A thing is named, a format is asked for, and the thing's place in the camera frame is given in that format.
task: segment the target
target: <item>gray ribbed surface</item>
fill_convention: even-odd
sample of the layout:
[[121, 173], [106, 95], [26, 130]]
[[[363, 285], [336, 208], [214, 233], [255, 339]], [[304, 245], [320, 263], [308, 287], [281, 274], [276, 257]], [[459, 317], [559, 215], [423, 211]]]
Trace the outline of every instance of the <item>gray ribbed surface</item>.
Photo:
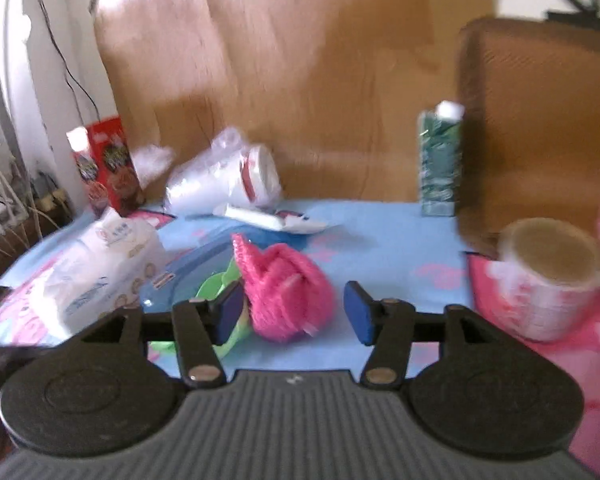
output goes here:
[[364, 390], [348, 372], [239, 372], [222, 390], [189, 394], [166, 428], [123, 452], [21, 451], [0, 466], [0, 480], [593, 478], [566, 453], [499, 463], [443, 447], [395, 394]]

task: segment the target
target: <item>white plastic bag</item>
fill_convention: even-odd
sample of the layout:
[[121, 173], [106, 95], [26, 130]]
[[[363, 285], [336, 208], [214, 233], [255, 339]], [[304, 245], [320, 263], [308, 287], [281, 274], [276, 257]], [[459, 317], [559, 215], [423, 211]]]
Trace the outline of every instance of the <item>white plastic bag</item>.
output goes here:
[[67, 338], [136, 302], [141, 285], [167, 260], [148, 222], [109, 208], [35, 280], [30, 306], [52, 335]]
[[174, 215], [211, 214], [215, 208], [271, 206], [282, 188], [269, 150], [246, 144], [240, 131], [226, 128], [208, 150], [173, 172], [165, 208]]

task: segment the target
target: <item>chair backrest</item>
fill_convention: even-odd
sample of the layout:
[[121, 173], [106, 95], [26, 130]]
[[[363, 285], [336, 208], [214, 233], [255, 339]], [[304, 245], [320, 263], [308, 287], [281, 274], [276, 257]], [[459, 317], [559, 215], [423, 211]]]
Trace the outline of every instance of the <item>chair backrest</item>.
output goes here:
[[539, 216], [597, 234], [600, 32], [485, 18], [461, 38], [463, 237], [493, 253], [502, 228]]
[[492, 0], [99, 0], [94, 27], [132, 149], [168, 144], [183, 162], [232, 124], [272, 148], [287, 196], [416, 200], [417, 114], [454, 97], [456, 35], [492, 10]]

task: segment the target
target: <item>clear plastic bag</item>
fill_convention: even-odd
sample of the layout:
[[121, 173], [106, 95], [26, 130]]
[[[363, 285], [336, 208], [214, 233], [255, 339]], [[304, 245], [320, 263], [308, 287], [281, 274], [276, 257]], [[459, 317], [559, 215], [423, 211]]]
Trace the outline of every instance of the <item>clear plastic bag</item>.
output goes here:
[[282, 194], [270, 151], [247, 144], [229, 127], [208, 150], [176, 168], [167, 182], [165, 208], [174, 215], [211, 214], [219, 206], [274, 205]]

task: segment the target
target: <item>metal screw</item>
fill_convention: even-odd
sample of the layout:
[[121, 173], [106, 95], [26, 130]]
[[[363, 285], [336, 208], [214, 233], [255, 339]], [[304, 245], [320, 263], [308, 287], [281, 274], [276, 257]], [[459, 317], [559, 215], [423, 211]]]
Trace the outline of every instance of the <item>metal screw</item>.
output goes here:
[[211, 365], [200, 365], [194, 366], [189, 370], [189, 379], [192, 381], [201, 381], [204, 383], [210, 383], [215, 381], [221, 374], [221, 371]]
[[365, 374], [366, 380], [373, 384], [391, 384], [398, 375], [391, 368], [372, 368]]

